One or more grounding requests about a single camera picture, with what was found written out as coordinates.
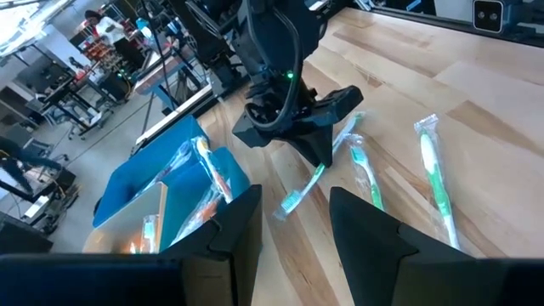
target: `wooden tabletop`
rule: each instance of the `wooden tabletop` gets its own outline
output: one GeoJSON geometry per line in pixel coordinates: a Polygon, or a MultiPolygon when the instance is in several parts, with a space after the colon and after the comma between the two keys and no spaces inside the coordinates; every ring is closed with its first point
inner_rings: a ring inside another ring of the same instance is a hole
{"type": "MultiPolygon", "coordinates": [[[[413,127],[436,113],[462,250],[475,257],[541,258],[542,59],[539,48],[346,9],[330,22],[303,77],[320,96],[352,84],[362,90],[365,101],[357,110],[366,117],[356,133],[365,136],[388,213],[445,240],[413,127]]],[[[327,199],[332,186],[371,198],[359,191],[346,148],[319,188],[279,222],[274,210],[286,192],[303,188],[314,168],[289,145],[249,149],[233,136],[244,104],[240,92],[199,121],[214,147],[228,146],[252,183],[263,185],[264,248],[254,304],[353,304],[327,199]]]]}

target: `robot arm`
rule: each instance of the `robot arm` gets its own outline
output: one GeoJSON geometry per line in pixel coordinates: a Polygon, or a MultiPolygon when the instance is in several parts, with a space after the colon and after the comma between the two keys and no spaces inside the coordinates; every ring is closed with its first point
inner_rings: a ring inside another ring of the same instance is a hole
{"type": "Polygon", "coordinates": [[[318,47],[322,24],[302,0],[189,0],[210,33],[231,42],[252,79],[252,101],[233,134],[250,147],[286,141],[314,166],[332,164],[332,125],[363,99],[348,87],[316,100],[301,78],[303,60],[318,47]]]}

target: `blue bin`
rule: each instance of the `blue bin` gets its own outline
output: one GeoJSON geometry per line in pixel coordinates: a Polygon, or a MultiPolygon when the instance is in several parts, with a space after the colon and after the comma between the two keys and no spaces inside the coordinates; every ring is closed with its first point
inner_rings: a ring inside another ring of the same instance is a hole
{"type": "MultiPolygon", "coordinates": [[[[197,136],[208,137],[193,116],[187,116],[151,141],[143,150],[121,165],[111,176],[94,216],[93,226],[99,227],[125,207],[172,159],[179,146],[197,136]]],[[[177,173],[198,162],[192,155],[177,173]]]]}
{"type": "MultiPolygon", "coordinates": [[[[220,148],[213,154],[218,160],[221,172],[230,182],[233,198],[238,197],[249,188],[249,179],[229,150],[220,148]]],[[[170,247],[183,222],[212,186],[212,180],[204,166],[196,163],[186,168],[183,173],[177,171],[176,175],[169,175],[163,183],[168,186],[168,193],[161,234],[161,252],[170,247]]]]}

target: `green toothbrush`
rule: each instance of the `green toothbrush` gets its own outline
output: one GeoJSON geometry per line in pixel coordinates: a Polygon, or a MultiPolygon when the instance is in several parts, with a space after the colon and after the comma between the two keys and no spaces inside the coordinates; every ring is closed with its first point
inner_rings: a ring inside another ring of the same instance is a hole
{"type": "Polygon", "coordinates": [[[428,134],[428,131],[425,129],[421,131],[421,147],[423,164],[425,165],[425,170],[427,171],[428,180],[433,187],[434,199],[436,200],[440,214],[444,219],[445,227],[448,230],[450,244],[452,247],[460,250],[456,227],[453,221],[453,215],[451,213],[450,197],[445,190],[444,180],[442,179],[443,176],[439,165],[439,158],[436,149],[434,148],[433,140],[428,134]]]}
{"type": "Polygon", "coordinates": [[[372,204],[381,211],[385,212],[382,201],[382,192],[380,192],[380,187],[377,184],[376,177],[372,171],[370,160],[366,155],[365,151],[358,146],[352,146],[351,148],[351,158],[354,163],[363,167],[365,169],[368,180],[371,184],[371,196],[372,204]]]}
{"type": "MultiPolygon", "coordinates": [[[[363,118],[363,116],[364,116],[363,112],[357,112],[349,119],[348,123],[346,123],[346,126],[342,129],[342,131],[340,131],[340,133],[338,134],[338,136],[334,139],[334,142],[332,143],[333,156],[338,151],[338,148],[340,148],[340,145],[342,144],[343,140],[346,139],[346,137],[355,128],[355,125],[363,118]]],[[[325,169],[326,169],[325,165],[320,164],[315,169],[312,179],[304,187],[304,189],[302,191],[294,190],[290,192],[287,195],[287,197],[283,199],[280,207],[278,207],[278,209],[274,212],[274,216],[278,218],[279,220],[285,220],[287,216],[290,213],[292,213],[292,211],[294,211],[295,208],[298,207],[298,204],[302,202],[303,198],[312,190],[312,188],[320,179],[325,169]]]]}

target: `plastic-wrapped toothbrush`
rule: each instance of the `plastic-wrapped toothbrush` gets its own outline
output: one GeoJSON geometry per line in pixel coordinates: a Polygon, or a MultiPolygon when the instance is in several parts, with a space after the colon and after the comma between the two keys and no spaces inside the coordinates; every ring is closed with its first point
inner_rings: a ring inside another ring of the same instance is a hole
{"type": "Polygon", "coordinates": [[[414,127],[421,142],[423,165],[425,166],[429,183],[433,188],[434,200],[448,230],[450,244],[455,249],[460,250],[456,226],[451,212],[451,201],[446,191],[444,177],[440,168],[438,135],[436,133],[438,121],[439,118],[433,114],[416,123],[414,127]]]}
{"type": "Polygon", "coordinates": [[[382,192],[380,191],[380,186],[377,184],[376,176],[372,170],[370,160],[365,150],[361,147],[363,145],[363,137],[360,135],[350,135],[350,152],[351,159],[356,166],[355,171],[357,177],[355,178],[358,185],[362,190],[365,190],[370,187],[372,204],[385,212],[385,207],[383,206],[382,192]]]}
{"type": "Polygon", "coordinates": [[[210,147],[206,139],[200,136],[200,137],[194,138],[193,142],[194,142],[196,151],[201,157],[202,164],[205,165],[206,170],[208,171],[208,174],[210,175],[210,179],[212,179],[212,181],[218,186],[218,189],[219,191],[221,191],[221,194],[224,196],[224,199],[226,200],[227,204],[231,203],[233,198],[232,198],[232,190],[230,189],[229,182],[221,173],[221,170],[218,165],[218,161],[215,159],[212,152],[210,151],[210,147]]]}
{"type": "MultiPolygon", "coordinates": [[[[355,128],[357,123],[359,123],[363,119],[363,116],[364,116],[363,112],[357,112],[349,119],[348,123],[346,123],[346,126],[342,129],[342,131],[340,131],[338,136],[332,142],[333,156],[338,151],[338,148],[340,148],[340,145],[342,144],[342,142],[355,128]]],[[[274,216],[278,218],[279,220],[285,220],[287,216],[289,216],[289,214],[292,213],[292,211],[294,211],[295,208],[298,207],[298,205],[303,200],[303,198],[312,190],[312,187],[314,187],[314,185],[320,179],[325,169],[326,169],[325,165],[320,164],[315,169],[312,179],[308,182],[308,184],[304,187],[304,189],[302,191],[294,190],[291,193],[289,193],[287,197],[281,202],[280,207],[278,207],[278,209],[274,212],[274,216]]]]}

